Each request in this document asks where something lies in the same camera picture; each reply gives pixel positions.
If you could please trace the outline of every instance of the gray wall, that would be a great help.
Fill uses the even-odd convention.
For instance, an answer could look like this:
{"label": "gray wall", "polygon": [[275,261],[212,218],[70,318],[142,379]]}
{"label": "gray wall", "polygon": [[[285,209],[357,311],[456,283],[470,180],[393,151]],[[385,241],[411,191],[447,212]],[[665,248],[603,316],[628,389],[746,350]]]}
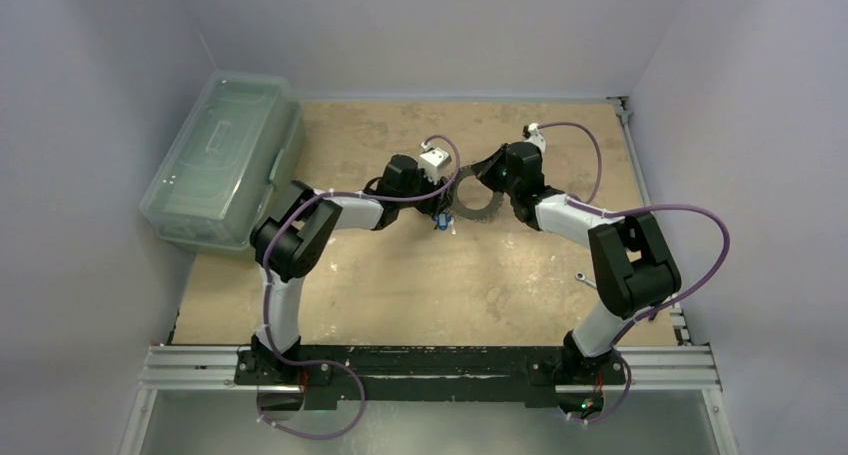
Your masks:
{"label": "gray wall", "polygon": [[221,68],[314,97],[629,93],[681,0],[186,0]]}
{"label": "gray wall", "polygon": [[[846,0],[685,0],[633,93],[653,201],[730,227],[725,268],[684,309],[743,453],[848,447],[846,26]],[[691,282],[718,232],[666,220]]]}
{"label": "gray wall", "polygon": [[211,64],[179,0],[0,0],[0,444],[114,453],[191,262],[137,206]]}

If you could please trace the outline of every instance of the wrench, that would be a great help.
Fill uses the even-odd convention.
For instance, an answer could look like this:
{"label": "wrench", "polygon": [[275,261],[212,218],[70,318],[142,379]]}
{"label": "wrench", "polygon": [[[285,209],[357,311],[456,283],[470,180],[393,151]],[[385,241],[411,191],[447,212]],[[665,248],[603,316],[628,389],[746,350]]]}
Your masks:
{"label": "wrench", "polygon": [[583,273],[583,272],[577,272],[576,274],[574,274],[574,278],[576,278],[580,282],[585,283],[586,285],[589,285],[590,287],[594,288],[595,290],[598,289],[598,285],[595,283],[595,281],[592,280],[591,278],[588,278],[586,276],[586,274]]}

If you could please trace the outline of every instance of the plastic storage box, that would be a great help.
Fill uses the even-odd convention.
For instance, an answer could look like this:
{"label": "plastic storage box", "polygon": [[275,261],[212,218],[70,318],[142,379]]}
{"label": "plastic storage box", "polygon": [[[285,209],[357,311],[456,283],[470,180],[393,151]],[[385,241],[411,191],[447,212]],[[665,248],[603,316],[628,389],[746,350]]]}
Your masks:
{"label": "plastic storage box", "polygon": [[303,146],[300,103],[284,78],[212,74],[141,201],[156,233],[192,251],[250,254]]}

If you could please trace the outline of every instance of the wooden table surface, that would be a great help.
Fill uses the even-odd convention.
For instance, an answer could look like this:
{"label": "wooden table surface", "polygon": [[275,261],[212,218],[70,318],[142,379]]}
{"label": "wooden table surface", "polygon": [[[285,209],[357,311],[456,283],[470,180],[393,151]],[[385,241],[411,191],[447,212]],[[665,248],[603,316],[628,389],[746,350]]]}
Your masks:
{"label": "wooden table surface", "polygon": [[[641,205],[618,119],[605,104],[305,103],[307,141],[295,175],[314,188],[358,190],[392,155],[415,156],[428,135],[451,137],[466,165],[520,140],[524,125],[554,121],[582,123],[598,138],[604,170],[594,205]],[[588,196],[596,161],[585,134],[544,134],[547,183]],[[460,196],[472,199],[476,183],[463,183]],[[383,231],[335,232],[304,285],[303,342],[559,345],[598,300],[574,278],[578,271],[591,276],[588,250],[521,224],[508,200],[491,223],[459,220],[455,228],[434,231],[431,220],[405,210]],[[257,264],[198,255],[174,343],[248,342],[261,297]],[[668,315],[639,324],[622,344],[676,345]]]}

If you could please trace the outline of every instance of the blue object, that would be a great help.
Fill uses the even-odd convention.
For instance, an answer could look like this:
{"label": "blue object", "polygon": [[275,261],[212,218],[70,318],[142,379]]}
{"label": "blue object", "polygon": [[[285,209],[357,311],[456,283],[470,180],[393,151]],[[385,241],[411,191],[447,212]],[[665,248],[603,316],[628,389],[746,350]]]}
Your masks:
{"label": "blue object", "polygon": [[451,216],[449,213],[442,212],[433,217],[433,221],[436,222],[436,227],[439,230],[444,231],[450,227]]}

